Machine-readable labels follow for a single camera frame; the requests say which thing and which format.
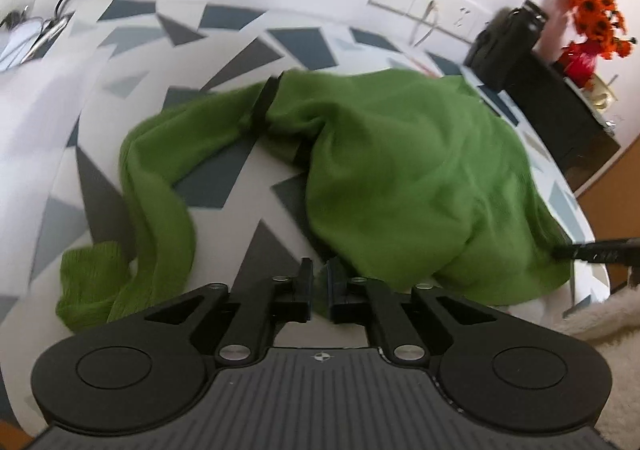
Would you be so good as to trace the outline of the white wall socket panel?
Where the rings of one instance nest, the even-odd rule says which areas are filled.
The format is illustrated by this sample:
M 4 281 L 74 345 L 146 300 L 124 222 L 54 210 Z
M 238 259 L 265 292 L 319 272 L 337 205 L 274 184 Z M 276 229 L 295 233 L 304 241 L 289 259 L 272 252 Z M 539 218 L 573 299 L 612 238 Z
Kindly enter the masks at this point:
M 488 10 L 472 0 L 369 0 L 369 3 L 416 22 L 413 43 L 427 33 L 426 28 L 472 42 L 492 19 Z

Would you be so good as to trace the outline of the geometric patterned bed sheet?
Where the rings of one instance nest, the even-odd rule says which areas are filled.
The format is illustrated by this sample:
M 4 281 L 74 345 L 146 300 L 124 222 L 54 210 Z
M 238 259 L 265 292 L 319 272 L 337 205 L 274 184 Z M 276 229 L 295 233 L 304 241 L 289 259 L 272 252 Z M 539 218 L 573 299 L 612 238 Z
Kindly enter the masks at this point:
M 217 281 L 345 256 L 399 291 L 436 283 L 551 324 L 608 298 L 602 267 L 520 261 L 489 220 L 589 241 L 547 140 L 469 69 L 313 17 L 80 2 L 51 50 L 104 62 L 63 128 L 27 286 L 1 294 L 1 416 L 43 428 L 29 375 L 80 329 Z

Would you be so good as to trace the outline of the green knit sweater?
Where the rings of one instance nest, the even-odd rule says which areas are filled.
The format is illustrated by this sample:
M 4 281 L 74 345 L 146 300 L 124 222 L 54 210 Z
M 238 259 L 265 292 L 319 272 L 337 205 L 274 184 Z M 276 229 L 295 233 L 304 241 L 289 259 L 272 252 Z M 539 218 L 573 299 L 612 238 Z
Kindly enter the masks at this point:
M 311 231 L 363 277 L 405 292 L 427 279 L 506 306 L 573 273 L 567 236 L 537 191 L 518 135 L 459 76 L 289 70 L 206 94 L 132 129 L 119 151 L 137 259 L 116 242 L 62 257 L 56 314 L 73 332 L 179 296 L 196 233 L 176 183 L 248 136 L 295 142 Z

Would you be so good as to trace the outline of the black nightstand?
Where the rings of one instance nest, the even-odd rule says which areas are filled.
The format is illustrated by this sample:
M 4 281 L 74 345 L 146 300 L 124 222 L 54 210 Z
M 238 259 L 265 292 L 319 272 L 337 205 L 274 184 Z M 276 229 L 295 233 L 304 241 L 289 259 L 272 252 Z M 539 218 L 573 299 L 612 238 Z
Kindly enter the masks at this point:
M 534 128 L 568 185 L 579 190 L 620 149 L 579 90 L 533 52 L 512 67 L 504 90 Z

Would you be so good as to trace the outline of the orange flowers in red vase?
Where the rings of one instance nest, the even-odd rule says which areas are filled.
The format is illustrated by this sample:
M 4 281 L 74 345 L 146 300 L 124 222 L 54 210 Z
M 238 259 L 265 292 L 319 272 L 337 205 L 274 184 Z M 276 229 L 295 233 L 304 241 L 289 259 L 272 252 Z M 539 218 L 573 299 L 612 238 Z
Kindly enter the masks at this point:
M 578 89 L 592 87 L 599 58 L 628 58 L 638 46 L 618 0 L 565 0 L 578 41 L 564 46 L 554 65 Z

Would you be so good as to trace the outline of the black bag on nightstand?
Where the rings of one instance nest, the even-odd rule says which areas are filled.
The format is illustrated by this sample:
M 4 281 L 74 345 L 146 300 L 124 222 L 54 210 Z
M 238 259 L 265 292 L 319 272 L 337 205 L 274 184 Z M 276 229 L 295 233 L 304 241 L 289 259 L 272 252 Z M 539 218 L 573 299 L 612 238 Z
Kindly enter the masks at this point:
M 532 51 L 548 19 L 532 0 L 512 10 L 501 10 L 477 35 L 463 65 L 485 86 L 501 91 L 515 63 Z

